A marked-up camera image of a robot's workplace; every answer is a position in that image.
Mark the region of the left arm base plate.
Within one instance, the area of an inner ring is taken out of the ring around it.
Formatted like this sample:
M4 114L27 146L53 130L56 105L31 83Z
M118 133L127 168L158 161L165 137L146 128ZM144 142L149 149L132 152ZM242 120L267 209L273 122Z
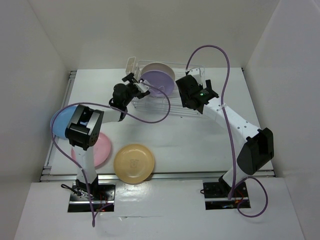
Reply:
M101 184L93 194L88 195L86 189L78 188L75 183L72 187L61 184L61 187L70 190L68 213L90 212L89 199L92 201L95 212L114 212L115 209L115 184Z

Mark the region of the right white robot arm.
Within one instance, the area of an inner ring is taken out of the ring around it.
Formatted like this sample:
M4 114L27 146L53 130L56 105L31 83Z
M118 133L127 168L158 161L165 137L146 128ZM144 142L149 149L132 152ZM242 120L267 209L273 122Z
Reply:
M211 81L204 88L192 75L175 81L182 106L209 117L232 135L241 150L235 153L235 164L218 180L219 192L231 196L236 185L254 175L274 157L274 135L269 128L260 129L251 124L229 106L221 104L218 93L212 90Z

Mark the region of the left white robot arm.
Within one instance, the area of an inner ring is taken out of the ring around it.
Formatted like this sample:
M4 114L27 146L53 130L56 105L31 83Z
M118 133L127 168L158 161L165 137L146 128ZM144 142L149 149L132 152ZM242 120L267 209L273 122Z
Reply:
M127 115L127 106L134 98L141 99L150 94L149 87L142 80L136 80L133 73L122 81L128 84L118 83L114 86L109 108L102 111L79 104L65 129L75 161L80 165L76 187L88 200L95 199L100 191L94 164L94 145L98 141L102 124L121 122Z

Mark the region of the cream plate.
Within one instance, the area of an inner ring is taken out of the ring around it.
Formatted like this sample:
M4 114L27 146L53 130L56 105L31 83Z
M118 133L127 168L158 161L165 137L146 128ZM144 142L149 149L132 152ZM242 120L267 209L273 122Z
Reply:
M142 68L141 75L143 75L146 72L153 71L153 70L161 71L161 72L168 74L172 80L176 79L176 75L175 75L173 69L162 62L148 63L146 66L144 66Z

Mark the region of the blue plate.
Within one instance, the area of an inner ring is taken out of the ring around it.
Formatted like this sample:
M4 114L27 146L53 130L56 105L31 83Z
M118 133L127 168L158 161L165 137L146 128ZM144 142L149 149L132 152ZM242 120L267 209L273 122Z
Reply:
M59 137L60 139L66 140L65 130L71 120L77 106L70 106L64 109L57 117L55 113L50 121L50 126L52 127L53 134Z

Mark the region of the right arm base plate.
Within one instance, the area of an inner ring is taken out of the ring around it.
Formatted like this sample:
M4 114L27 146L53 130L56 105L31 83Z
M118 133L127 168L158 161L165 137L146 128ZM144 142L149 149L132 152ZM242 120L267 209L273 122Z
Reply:
M251 207L246 183L241 183L228 199L228 192L223 192L218 182L204 182L200 193L204 195L206 210L229 210L239 208L249 209Z

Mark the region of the purple plate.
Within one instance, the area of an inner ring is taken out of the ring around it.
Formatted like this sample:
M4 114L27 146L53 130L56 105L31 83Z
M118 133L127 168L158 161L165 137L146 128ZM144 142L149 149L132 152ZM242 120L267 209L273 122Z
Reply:
M156 89L150 88L150 95L154 98L162 98L164 95L158 90L163 91L167 96L170 96L175 88L174 80L165 72L160 70L150 70L143 73L140 77L147 81Z

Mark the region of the pink plate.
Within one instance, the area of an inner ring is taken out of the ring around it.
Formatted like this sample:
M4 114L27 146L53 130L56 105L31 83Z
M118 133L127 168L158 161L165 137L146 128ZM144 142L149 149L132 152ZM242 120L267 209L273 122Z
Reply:
M111 155L112 142L107 135L100 132L95 145L93 147L89 147L87 151L84 151L84 153L90 153L91 150L93 150L93 154L90 154L90 156L93 157L94 167L97 170L106 163Z

